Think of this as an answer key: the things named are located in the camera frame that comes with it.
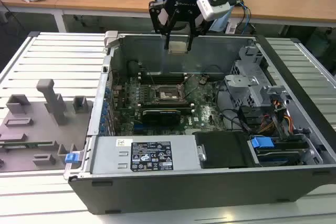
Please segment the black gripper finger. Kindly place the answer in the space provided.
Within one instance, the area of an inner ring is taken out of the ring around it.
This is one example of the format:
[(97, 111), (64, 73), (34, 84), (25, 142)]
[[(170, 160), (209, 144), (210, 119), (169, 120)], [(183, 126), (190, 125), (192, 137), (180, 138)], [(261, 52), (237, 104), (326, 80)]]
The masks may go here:
[(157, 34), (166, 36), (164, 49), (169, 49), (171, 34), (171, 17), (166, 10), (169, 6), (168, 0), (149, 2), (149, 13), (153, 28)]
[(190, 32), (187, 39), (187, 50), (190, 51), (195, 37), (205, 35), (210, 27), (210, 22), (206, 21), (202, 14), (190, 15), (188, 20)]

